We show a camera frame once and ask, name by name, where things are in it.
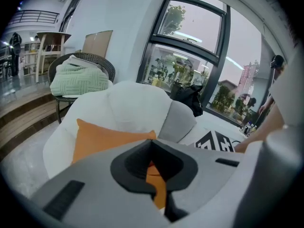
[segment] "gray cushion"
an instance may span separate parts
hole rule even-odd
[[[181,102],[172,101],[158,137],[178,143],[195,124],[196,120],[191,109]]]

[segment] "white wall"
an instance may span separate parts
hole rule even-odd
[[[44,10],[54,13],[60,13],[64,2],[59,0],[24,0],[22,10]]]
[[[136,80],[144,47],[163,0],[81,0],[67,33],[65,53],[82,49],[85,37],[113,30],[106,54],[116,69],[115,81]]]

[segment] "wicker chair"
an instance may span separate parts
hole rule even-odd
[[[67,60],[71,55],[74,55],[77,58],[99,64],[103,69],[106,70],[109,76],[109,80],[113,82],[115,78],[115,68],[114,66],[105,58],[95,55],[95,54],[90,54],[90,53],[70,53],[66,54],[60,58],[57,58],[48,68],[48,82],[51,85],[51,83],[54,80],[55,74],[56,74],[56,67],[60,64],[62,64],[65,60]],[[56,113],[58,117],[59,123],[61,123],[61,117],[60,113],[63,112],[64,110],[68,109],[72,103],[77,99],[77,98],[65,98],[62,96],[55,96],[56,99]],[[69,105],[63,109],[60,110],[59,104],[60,102],[69,102]]]

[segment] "black slot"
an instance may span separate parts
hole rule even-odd
[[[80,181],[70,181],[43,210],[57,220],[61,220],[74,202],[85,184]]]
[[[229,165],[233,167],[238,167],[239,162],[238,161],[232,161],[232,160],[227,160],[223,158],[218,158],[215,160],[215,162],[223,164],[223,165]]]

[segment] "cardboard box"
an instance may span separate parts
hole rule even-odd
[[[105,57],[112,30],[102,31],[95,34],[90,34],[85,37],[84,47],[82,52],[92,53]]]

